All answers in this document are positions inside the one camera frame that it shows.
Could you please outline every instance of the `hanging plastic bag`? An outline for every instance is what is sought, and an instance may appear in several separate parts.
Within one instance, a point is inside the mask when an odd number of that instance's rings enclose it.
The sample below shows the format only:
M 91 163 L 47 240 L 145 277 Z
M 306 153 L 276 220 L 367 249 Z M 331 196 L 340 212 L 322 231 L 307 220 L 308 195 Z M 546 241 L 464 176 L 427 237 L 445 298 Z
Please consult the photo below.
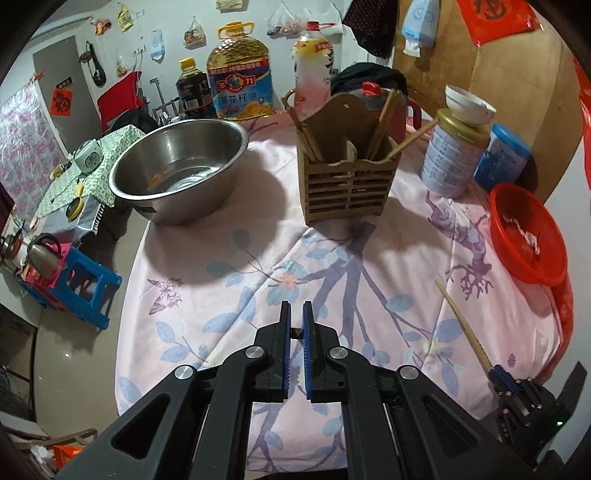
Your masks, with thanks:
M 308 20 L 320 24 L 320 31 L 325 37 L 343 34 L 342 19 L 340 17 L 339 9 L 336 8 L 335 4 L 330 4 L 329 9 L 321 14 L 313 14 L 307 8 L 304 8 L 304 12 L 308 17 Z
M 119 54 L 119 50 L 117 50 L 117 76 L 119 78 L 124 77 L 128 71 L 129 67 L 125 64 L 123 57 Z
M 134 26 L 134 21 L 131 18 L 131 12 L 125 5 L 121 5 L 119 13 L 117 14 L 117 23 L 122 32 L 127 32 Z
M 193 17 L 189 29 L 185 32 L 184 41 L 188 47 L 205 41 L 205 32 L 197 18 Z
M 218 10 L 240 10 L 243 6 L 243 0 L 216 0 Z
M 281 2 L 279 8 L 267 21 L 267 35 L 270 37 L 274 35 L 298 35 L 305 27 L 306 23 L 291 13 L 285 3 Z
M 160 61 L 164 57 L 164 34 L 162 29 L 152 30 L 152 37 L 150 42 L 150 58 L 155 61 Z

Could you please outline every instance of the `blue plastic stool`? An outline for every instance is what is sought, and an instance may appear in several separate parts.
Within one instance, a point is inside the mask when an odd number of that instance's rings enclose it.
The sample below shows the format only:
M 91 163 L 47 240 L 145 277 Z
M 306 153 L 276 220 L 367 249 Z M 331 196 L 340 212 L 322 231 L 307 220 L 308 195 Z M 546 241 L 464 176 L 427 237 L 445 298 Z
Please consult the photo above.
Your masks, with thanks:
M 88 278 L 88 274 L 96 279 L 96 288 L 92 298 L 85 300 L 72 290 L 68 285 L 68 280 L 71 278 L 74 280 L 78 275 Z M 119 275 L 115 275 L 108 268 L 103 267 L 77 248 L 72 247 L 66 257 L 66 267 L 61 271 L 56 286 L 48 288 L 47 291 L 82 320 L 96 325 L 101 330 L 106 330 L 109 326 L 109 318 L 100 311 L 103 295 L 109 285 L 114 287 L 113 292 L 117 291 L 121 285 L 121 280 Z

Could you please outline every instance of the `blue container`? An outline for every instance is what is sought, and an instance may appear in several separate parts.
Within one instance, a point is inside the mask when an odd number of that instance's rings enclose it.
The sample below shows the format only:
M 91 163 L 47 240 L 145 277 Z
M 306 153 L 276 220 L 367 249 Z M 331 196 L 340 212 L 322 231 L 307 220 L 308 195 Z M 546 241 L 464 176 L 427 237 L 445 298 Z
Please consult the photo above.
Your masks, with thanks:
M 487 192 L 497 183 L 515 183 L 530 158 L 531 150 L 522 139 L 494 124 L 491 143 L 482 154 L 474 179 Z

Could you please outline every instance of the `red bottle cap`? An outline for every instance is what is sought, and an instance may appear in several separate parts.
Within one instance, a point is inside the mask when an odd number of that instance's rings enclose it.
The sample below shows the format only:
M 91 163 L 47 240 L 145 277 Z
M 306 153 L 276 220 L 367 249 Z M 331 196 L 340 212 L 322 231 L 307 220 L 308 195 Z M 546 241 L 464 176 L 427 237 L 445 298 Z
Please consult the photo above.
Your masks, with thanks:
M 319 32 L 320 31 L 320 23 L 319 22 L 308 22 L 306 25 L 306 30 L 308 32 Z

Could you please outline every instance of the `pink tablecloth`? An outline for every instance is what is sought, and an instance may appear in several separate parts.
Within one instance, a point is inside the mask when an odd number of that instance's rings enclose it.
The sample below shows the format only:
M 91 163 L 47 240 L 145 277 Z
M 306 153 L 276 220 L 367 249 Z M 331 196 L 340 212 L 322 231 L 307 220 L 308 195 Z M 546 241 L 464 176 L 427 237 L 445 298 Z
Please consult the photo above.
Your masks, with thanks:
M 317 320 L 373 364 L 414 364 L 475 417 L 493 407 L 485 374 L 433 281 L 447 289 L 494 364 L 536 376 L 560 331 L 549 289 L 514 280 L 491 245 L 486 196 L 430 193 L 417 176 L 424 142 L 404 151 L 382 216 L 306 227 L 296 135 L 284 115 L 250 124 L 238 183 L 190 226 L 148 225 L 129 279 L 116 365 L 124 412 L 177 365 L 219 365 L 278 320 L 280 303 L 313 302 Z M 290 397 L 257 404 L 248 469 L 346 465 L 340 406 L 304 395 L 301 344 L 291 345 Z

